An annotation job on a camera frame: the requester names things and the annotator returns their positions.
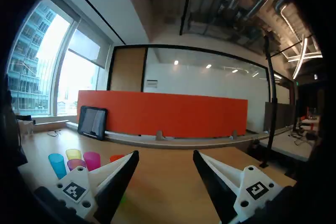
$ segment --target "red object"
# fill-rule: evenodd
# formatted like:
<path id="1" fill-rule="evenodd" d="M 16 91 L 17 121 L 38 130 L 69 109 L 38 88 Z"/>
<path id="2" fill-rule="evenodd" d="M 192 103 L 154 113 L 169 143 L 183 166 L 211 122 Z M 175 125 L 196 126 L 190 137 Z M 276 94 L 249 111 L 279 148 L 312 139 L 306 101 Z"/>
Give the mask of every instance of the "red object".
<path id="1" fill-rule="evenodd" d="M 116 161 L 120 158 L 123 158 L 124 156 L 125 155 L 113 155 L 113 156 L 110 157 L 110 162 L 112 163 L 112 162 L 114 162 L 114 161 Z"/>
<path id="2" fill-rule="evenodd" d="M 224 137 L 237 130 L 244 135 L 247 100 L 147 92 L 79 91 L 81 106 L 106 108 L 106 130 L 167 137 Z"/>

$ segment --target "window sill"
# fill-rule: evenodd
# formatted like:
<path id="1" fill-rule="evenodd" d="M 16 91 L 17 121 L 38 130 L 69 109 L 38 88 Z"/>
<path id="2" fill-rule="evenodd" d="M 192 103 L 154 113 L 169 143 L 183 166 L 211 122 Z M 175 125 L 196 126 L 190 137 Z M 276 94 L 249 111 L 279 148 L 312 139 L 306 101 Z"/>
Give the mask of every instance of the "window sill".
<path id="1" fill-rule="evenodd" d="M 48 123 L 48 122 L 56 122 L 56 121 L 64 121 L 68 120 L 71 122 L 77 122 L 77 115 L 61 115 L 61 116 L 51 116 L 51 115 L 35 115 L 31 116 L 33 120 L 36 121 L 36 124 Z"/>

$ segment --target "desk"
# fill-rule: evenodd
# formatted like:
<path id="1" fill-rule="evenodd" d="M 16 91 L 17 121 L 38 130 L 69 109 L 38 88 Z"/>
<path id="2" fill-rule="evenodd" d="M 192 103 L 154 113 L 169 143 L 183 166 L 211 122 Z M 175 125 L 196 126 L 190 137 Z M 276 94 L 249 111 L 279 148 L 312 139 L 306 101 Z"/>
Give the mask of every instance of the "desk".
<path id="1" fill-rule="evenodd" d="M 296 145 L 294 142 L 297 140 L 294 137 L 289 137 L 290 131 L 279 134 L 274 137 L 272 143 L 272 150 L 278 153 L 284 154 L 288 157 L 301 160 L 306 162 L 312 152 L 312 148 L 314 146 L 315 141 L 308 141 L 301 143 L 300 140 L 297 143 L 301 143 L 300 145 Z M 267 147 L 268 138 L 260 141 L 260 145 Z"/>
<path id="2" fill-rule="evenodd" d="M 48 161 L 50 153 L 60 153 L 66 160 L 66 150 L 77 148 L 82 154 L 92 150 L 100 153 L 102 165 L 109 157 L 139 151 L 139 163 L 126 189 L 124 202 L 111 223 L 115 224 L 217 224 L 219 217 L 192 160 L 193 150 L 140 148 L 113 142 L 100 142 L 62 129 L 57 137 L 46 132 L 23 140 L 28 163 L 19 167 L 28 186 L 33 190 L 57 177 Z M 259 165 L 259 161 L 234 147 L 201 150 L 219 161 L 238 169 Z M 263 171 L 281 186 L 296 181 L 267 167 Z"/>

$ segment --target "skyscraper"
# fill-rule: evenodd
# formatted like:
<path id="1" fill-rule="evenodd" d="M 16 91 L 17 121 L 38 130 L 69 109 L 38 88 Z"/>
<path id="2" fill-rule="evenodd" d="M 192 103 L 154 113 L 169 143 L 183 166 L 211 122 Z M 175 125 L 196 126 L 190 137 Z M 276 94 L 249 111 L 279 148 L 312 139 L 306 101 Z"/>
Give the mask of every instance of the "skyscraper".
<path id="1" fill-rule="evenodd" d="M 25 23 L 14 46 L 8 67 L 8 88 L 14 112 L 22 115 L 47 114 L 50 93 L 45 92 L 37 74 L 45 63 L 37 53 L 56 13 L 40 3 Z"/>

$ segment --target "plastic cup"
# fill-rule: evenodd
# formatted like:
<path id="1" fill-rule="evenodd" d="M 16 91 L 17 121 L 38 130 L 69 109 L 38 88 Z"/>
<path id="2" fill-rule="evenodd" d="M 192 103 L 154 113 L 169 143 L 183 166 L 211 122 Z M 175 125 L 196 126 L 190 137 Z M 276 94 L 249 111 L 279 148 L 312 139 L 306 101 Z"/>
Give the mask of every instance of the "plastic cup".
<path id="1" fill-rule="evenodd" d="M 66 156 L 68 157 L 68 160 L 81 159 L 81 151 L 78 149 L 68 149 L 66 150 Z"/>
<path id="2" fill-rule="evenodd" d="M 66 175 L 66 166 L 64 164 L 64 158 L 61 154 L 53 153 L 48 156 L 49 162 L 54 169 L 58 179 L 63 178 Z"/>
<path id="3" fill-rule="evenodd" d="M 124 156 L 125 155 L 113 155 L 113 156 L 110 157 L 110 162 L 112 163 L 112 162 L 114 162 L 114 161 L 116 161 L 120 158 L 123 158 Z"/>
<path id="4" fill-rule="evenodd" d="M 71 159 L 66 164 L 68 165 L 70 171 L 75 169 L 77 166 L 87 166 L 87 164 L 81 159 Z"/>
<path id="5" fill-rule="evenodd" d="M 98 153 L 89 151 L 84 153 L 83 157 L 89 171 L 93 171 L 100 167 L 100 155 Z"/>

